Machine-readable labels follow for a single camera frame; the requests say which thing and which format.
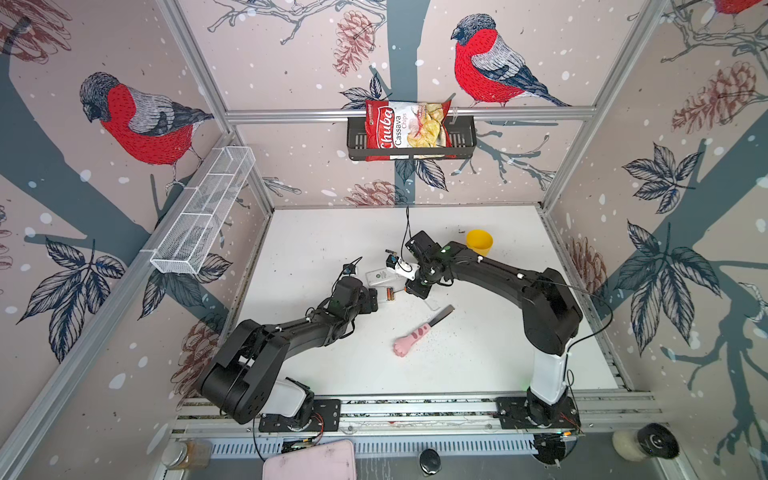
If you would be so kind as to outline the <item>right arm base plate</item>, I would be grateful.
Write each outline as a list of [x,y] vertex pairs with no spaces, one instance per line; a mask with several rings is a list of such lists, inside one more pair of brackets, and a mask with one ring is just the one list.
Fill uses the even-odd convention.
[[505,430],[558,429],[580,430],[581,421],[574,400],[564,394],[549,405],[536,396],[498,397],[495,400],[501,428]]

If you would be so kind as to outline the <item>white tape roll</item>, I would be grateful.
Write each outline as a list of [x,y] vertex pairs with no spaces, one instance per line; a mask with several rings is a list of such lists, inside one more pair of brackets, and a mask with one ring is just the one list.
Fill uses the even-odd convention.
[[650,423],[640,429],[615,431],[612,445],[620,457],[630,462],[642,462],[648,458],[672,460],[680,454],[680,445],[674,434],[659,423]]

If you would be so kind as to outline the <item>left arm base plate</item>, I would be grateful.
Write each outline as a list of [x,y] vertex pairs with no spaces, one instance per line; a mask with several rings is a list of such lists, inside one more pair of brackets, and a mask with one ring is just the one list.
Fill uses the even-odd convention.
[[306,399],[293,416],[262,415],[260,433],[336,432],[339,428],[341,401],[338,399]]

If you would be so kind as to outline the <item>pink handled scraper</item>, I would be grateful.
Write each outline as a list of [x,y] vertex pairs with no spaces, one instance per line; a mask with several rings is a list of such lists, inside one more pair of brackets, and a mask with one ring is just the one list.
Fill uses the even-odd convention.
[[407,356],[417,342],[425,337],[437,324],[451,315],[454,311],[455,307],[453,305],[448,305],[427,323],[420,325],[408,335],[395,340],[393,343],[393,352],[395,355],[398,357]]

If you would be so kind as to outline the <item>grey remote battery cover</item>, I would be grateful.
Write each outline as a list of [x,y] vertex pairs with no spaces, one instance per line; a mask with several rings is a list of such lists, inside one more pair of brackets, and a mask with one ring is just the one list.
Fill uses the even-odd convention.
[[439,311],[442,308],[440,301],[434,297],[427,298],[424,302],[431,311]]

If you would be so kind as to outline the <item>glass jar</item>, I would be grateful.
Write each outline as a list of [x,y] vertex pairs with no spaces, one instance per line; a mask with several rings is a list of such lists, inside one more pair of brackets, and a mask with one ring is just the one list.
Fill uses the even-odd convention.
[[161,463],[168,470],[204,469],[212,451],[213,444],[208,440],[171,441],[161,455]]

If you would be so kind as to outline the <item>pink cloth pad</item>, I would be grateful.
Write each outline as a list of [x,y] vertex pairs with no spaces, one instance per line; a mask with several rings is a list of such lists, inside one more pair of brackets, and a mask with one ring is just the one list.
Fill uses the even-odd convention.
[[264,480],[356,480],[354,444],[339,440],[266,460]]

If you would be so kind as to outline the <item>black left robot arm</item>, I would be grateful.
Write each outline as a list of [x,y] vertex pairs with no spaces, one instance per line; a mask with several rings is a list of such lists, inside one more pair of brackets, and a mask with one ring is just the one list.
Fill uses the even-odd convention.
[[301,382],[279,377],[284,362],[351,335],[358,316],[377,311],[377,290],[355,276],[343,276],[331,295],[300,319],[268,325],[240,322],[204,367],[194,389],[241,425],[277,416],[287,427],[305,427],[313,419],[314,393]]

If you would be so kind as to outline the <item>red cassava chips bag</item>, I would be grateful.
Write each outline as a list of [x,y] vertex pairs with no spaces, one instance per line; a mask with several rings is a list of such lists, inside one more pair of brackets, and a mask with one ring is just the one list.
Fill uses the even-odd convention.
[[452,147],[445,126],[451,101],[442,103],[367,100],[366,148],[369,150]]

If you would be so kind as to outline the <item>yellow plastic goblet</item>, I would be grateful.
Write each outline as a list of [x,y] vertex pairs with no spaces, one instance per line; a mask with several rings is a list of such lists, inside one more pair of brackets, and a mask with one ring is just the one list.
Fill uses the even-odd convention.
[[471,230],[466,234],[467,247],[478,255],[487,256],[493,244],[492,235],[485,230]]

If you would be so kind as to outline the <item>grey remote control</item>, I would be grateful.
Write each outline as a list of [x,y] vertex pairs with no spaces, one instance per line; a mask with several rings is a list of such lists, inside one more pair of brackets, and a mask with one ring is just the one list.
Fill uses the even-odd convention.
[[376,287],[379,303],[393,302],[396,300],[396,290],[394,287]]

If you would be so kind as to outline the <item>aluminium mounting rail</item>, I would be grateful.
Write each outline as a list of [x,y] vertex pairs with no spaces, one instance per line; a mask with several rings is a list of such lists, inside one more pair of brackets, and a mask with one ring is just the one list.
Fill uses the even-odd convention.
[[[510,393],[449,393],[402,395],[341,395],[316,399],[341,401],[339,428],[321,432],[325,438],[395,436],[395,435],[460,435],[492,433],[544,432],[610,432],[663,423],[665,415],[654,396],[648,392],[613,390],[581,390],[570,394],[577,406],[581,429],[505,430],[496,417],[498,397],[523,396]],[[259,436],[311,436],[312,433],[260,433],[258,422],[240,425],[224,416],[211,403],[193,398],[181,407],[169,428],[171,435],[182,437],[242,438],[254,432]]]

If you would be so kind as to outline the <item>black round knob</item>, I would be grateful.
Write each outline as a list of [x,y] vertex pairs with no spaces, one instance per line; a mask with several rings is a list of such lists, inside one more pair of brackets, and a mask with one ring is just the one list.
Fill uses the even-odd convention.
[[419,455],[419,466],[424,475],[436,475],[442,469],[440,454],[432,448],[423,450]]

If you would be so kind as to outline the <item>white remote control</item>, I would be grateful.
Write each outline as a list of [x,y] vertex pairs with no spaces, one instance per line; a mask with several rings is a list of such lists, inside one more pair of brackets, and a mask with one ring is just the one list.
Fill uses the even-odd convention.
[[388,267],[369,271],[365,274],[365,278],[370,287],[392,286],[404,283],[404,278]]

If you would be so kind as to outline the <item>black wall basket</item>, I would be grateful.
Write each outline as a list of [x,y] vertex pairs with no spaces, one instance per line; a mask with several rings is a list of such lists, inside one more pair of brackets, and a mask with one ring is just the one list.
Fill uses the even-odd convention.
[[346,141],[348,157],[352,161],[404,161],[404,160],[464,160],[470,159],[477,146],[477,135],[472,116],[459,116],[445,124],[447,145],[435,148],[369,148],[365,119],[349,118]]

